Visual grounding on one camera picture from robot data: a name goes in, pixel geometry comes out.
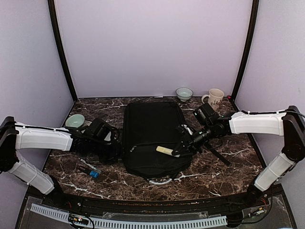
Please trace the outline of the cream eraser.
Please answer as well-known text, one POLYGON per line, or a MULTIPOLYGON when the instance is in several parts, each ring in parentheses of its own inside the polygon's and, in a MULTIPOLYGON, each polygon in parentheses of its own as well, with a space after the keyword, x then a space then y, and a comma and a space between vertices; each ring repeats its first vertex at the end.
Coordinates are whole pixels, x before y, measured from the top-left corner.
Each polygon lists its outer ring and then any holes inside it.
POLYGON ((169 156, 180 157, 180 155, 173 155, 173 150, 166 147, 157 146, 156 151, 169 156))

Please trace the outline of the black blue marker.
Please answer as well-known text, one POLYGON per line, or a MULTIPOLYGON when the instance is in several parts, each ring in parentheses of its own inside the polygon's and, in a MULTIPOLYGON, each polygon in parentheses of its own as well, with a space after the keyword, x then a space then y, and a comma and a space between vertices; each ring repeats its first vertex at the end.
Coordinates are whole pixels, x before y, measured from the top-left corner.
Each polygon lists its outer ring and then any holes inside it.
POLYGON ((96 172, 94 170, 91 170, 91 169, 88 169, 84 166, 79 166, 78 170, 81 171, 82 173, 85 173, 85 174, 91 176, 92 178, 97 178, 99 176, 98 172, 96 172))

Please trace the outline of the black student backpack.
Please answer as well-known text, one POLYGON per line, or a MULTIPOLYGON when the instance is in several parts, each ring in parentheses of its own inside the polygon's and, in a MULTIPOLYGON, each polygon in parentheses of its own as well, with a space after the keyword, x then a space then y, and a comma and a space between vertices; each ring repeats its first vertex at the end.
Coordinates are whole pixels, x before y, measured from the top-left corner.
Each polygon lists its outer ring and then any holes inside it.
MULTIPOLYGON (((180 157, 156 151, 157 146, 174 149, 181 139, 178 127, 186 125, 181 108, 175 102, 130 103, 124 111, 122 159, 126 171, 147 180, 168 177, 171 182, 187 169, 196 153, 180 157)), ((231 163, 214 148, 210 149, 225 165, 231 163)))

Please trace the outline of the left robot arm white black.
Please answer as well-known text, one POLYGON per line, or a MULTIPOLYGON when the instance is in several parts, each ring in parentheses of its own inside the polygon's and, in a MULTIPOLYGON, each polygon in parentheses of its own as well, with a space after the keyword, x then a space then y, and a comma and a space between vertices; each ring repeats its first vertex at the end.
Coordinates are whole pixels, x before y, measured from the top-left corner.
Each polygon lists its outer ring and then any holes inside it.
POLYGON ((109 160, 115 157, 120 132, 96 118, 81 128, 51 128, 26 125, 7 116, 0 125, 0 170, 13 174, 28 186, 33 186, 57 208, 67 204, 67 197, 55 178, 43 173, 25 159, 20 149, 54 149, 93 153, 109 160))

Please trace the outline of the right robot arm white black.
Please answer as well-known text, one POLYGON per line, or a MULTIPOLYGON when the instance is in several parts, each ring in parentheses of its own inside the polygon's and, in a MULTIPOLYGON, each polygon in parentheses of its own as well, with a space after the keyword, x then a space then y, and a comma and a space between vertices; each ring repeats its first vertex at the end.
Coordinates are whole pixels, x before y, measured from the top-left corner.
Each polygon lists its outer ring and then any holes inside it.
POLYGON ((253 207, 262 193, 284 179, 297 164, 305 163, 305 116, 296 106, 267 112, 232 111, 219 114, 210 105, 203 104, 193 111, 202 129, 192 130, 186 125, 178 127, 182 136, 174 147, 173 156, 199 151, 214 138, 229 135, 252 135, 268 165, 251 181, 243 203, 253 207))

